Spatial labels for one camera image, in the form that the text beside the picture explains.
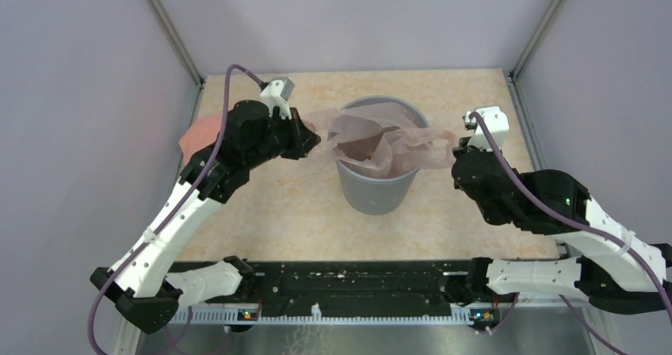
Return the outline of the translucent pink trash bag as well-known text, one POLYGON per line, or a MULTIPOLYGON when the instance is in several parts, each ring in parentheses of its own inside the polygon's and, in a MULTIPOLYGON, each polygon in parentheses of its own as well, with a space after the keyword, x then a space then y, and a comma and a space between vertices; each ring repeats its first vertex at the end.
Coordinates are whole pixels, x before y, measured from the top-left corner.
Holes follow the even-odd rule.
POLYGON ((445 169, 455 160, 454 133, 431 128, 398 102, 324 109, 308 114, 304 122, 322 139, 309 158, 337 162, 368 178, 445 169))

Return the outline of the grey plastic trash bin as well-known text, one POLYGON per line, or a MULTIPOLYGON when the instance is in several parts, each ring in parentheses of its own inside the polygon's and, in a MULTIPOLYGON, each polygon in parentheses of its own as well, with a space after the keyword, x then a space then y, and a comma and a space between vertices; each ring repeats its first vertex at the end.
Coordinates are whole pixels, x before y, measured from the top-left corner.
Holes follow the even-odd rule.
MULTIPOLYGON (((420 128, 430 123, 415 106, 397 97, 373 95, 351 101, 344 109, 392 103, 399 105, 409 120, 420 128)), ((373 178, 351 170, 344 162, 336 161, 343 195, 352 208, 370 216, 382 216, 396 210, 406 197, 420 169, 412 169, 392 178, 373 178)))

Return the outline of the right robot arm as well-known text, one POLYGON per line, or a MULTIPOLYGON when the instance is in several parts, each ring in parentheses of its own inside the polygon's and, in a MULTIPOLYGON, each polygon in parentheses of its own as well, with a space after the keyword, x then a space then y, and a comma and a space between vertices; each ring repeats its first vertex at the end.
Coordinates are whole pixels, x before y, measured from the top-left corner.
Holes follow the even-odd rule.
POLYGON ((669 244, 639 240, 563 171, 522 173, 513 182, 492 151, 469 145, 467 138, 452 152, 454 186, 475 202, 487 223, 511 223, 576 253, 541 261, 475 258, 464 280, 471 299, 530 292, 583 300, 619 315, 670 308, 669 244))

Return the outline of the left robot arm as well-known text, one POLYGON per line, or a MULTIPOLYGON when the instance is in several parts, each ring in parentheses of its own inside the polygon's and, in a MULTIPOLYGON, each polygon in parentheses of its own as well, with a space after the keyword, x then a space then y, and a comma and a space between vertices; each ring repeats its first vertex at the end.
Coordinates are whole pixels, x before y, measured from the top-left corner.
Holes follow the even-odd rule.
POLYGON ((177 256, 200 226, 250 180, 251 170, 275 158, 306 158, 321 141, 297 109, 260 101, 236 103, 213 143, 194 153, 164 208, 115 265, 97 268, 91 282, 117 311, 145 334, 165 327, 177 312, 213 298, 248 300, 253 270, 229 256, 182 272, 177 256))

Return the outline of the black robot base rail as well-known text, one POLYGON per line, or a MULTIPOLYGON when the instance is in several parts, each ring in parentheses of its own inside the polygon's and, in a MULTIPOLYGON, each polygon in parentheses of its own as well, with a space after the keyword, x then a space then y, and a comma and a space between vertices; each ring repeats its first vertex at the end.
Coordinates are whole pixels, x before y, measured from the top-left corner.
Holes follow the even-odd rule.
POLYGON ((253 273, 231 296, 207 304, 251 304, 262 316, 304 317, 314 305, 327 318, 447 317, 476 303, 499 306, 514 294, 495 296, 469 275, 469 260, 249 261, 253 273))

